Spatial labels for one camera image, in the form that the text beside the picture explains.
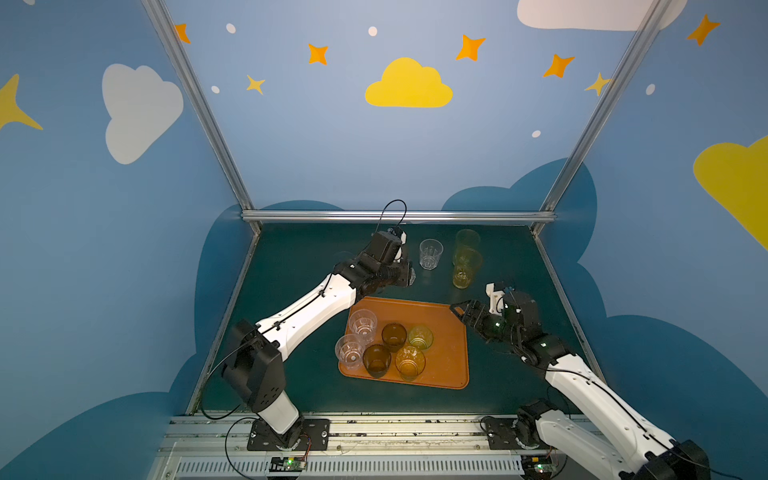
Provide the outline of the yellow ribbed glass front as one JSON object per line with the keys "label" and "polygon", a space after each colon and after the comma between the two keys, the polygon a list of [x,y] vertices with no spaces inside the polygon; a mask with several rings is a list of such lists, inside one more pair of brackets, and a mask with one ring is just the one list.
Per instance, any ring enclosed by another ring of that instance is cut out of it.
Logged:
{"label": "yellow ribbed glass front", "polygon": [[467,289],[483,263],[482,255],[472,248],[461,248],[453,257],[452,283],[458,289]]}

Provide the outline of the green clear cup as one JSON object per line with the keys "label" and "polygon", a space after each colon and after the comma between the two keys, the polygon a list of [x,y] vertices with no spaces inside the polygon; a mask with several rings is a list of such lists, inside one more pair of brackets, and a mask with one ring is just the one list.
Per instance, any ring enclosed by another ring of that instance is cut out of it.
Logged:
{"label": "green clear cup", "polygon": [[434,342],[434,334],[425,325],[416,325],[408,331],[408,343],[421,351],[428,350]]}

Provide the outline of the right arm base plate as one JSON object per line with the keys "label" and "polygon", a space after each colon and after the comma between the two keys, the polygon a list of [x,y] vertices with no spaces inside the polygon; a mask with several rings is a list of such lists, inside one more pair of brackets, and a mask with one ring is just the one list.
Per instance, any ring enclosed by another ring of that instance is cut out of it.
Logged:
{"label": "right arm base plate", "polygon": [[517,419],[515,417],[485,416],[480,419],[479,424],[486,436],[490,450],[524,449],[517,436]]}

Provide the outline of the yellow-green glass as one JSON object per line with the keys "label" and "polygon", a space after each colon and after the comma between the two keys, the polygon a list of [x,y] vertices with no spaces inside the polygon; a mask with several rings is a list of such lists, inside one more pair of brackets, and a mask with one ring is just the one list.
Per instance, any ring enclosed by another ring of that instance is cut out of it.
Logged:
{"label": "yellow-green glass", "polygon": [[480,234],[469,228],[461,229],[455,236],[455,249],[461,251],[463,249],[476,250],[481,243]]}

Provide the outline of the orange plastic tray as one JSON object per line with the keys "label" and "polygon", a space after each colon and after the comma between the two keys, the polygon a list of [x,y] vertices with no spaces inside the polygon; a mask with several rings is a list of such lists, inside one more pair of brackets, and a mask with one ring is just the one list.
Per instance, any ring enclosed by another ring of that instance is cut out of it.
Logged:
{"label": "orange plastic tray", "polygon": [[432,332],[433,343],[424,351],[425,368],[411,384],[451,390],[469,384],[467,330],[447,305],[368,297],[350,312],[359,310],[368,310],[377,318],[376,330],[368,336],[373,343],[381,341],[382,330],[390,323],[407,330],[423,326]]}

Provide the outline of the dark amber textured cup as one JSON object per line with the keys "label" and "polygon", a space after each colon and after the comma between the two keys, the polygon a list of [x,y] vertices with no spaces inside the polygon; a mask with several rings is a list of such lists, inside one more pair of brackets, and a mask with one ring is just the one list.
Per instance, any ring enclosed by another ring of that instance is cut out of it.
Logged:
{"label": "dark amber textured cup", "polygon": [[386,324],[381,332],[382,342],[390,352],[397,352],[401,349],[405,345],[407,338],[407,329],[402,324],[396,322]]}
{"label": "dark amber textured cup", "polygon": [[382,344],[371,344],[363,353],[363,365],[368,374],[375,379],[387,374],[391,360],[390,350]]}

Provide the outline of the tall amber clear cup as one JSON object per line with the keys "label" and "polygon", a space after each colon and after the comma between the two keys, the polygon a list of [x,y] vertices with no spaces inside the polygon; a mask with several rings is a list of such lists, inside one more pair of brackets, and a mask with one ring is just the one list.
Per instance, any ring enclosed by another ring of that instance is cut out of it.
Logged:
{"label": "tall amber clear cup", "polygon": [[404,346],[396,353],[395,365],[403,380],[413,381],[425,370],[426,357],[420,349]]}

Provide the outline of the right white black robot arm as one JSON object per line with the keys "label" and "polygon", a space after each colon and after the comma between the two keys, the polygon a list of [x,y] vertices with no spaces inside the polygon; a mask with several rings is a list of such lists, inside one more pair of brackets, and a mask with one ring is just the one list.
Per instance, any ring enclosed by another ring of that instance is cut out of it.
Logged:
{"label": "right white black robot arm", "polygon": [[541,399],[519,408],[509,429],[517,446],[551,448],[598,479],[708,479],[706,452],[679,442],[613,392],[559,336],[546,332],[532,297],[488,286],[489,300],[450,305],[454,316],[488,343],[507,346],[597,428],[575,424]]}

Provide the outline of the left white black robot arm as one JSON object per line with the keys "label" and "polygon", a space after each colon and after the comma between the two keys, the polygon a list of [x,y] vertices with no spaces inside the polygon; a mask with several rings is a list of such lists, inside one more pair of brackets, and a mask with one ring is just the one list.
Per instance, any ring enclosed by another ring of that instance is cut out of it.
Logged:
{"label": "left white black robot arm", "polygon": [[335,315],[387,286],[407,287],[413,278],[405,231],[376,232],[358,255],[337,263],[293,304],[256,323],[238,322],[228,336],[221,377],[271,433],[293,443],[303,417],[285,392],[285,361]]}

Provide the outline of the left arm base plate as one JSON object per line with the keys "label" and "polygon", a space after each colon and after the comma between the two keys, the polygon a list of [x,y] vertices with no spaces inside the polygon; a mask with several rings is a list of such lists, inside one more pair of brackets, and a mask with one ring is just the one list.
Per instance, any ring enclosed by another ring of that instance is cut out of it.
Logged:
{"label": "left arm base plate", "polygon": [[251,427],[248,451],[326,451],[330,421],[300,417],[285,433],[275,432],[269,424],[257,418]]}

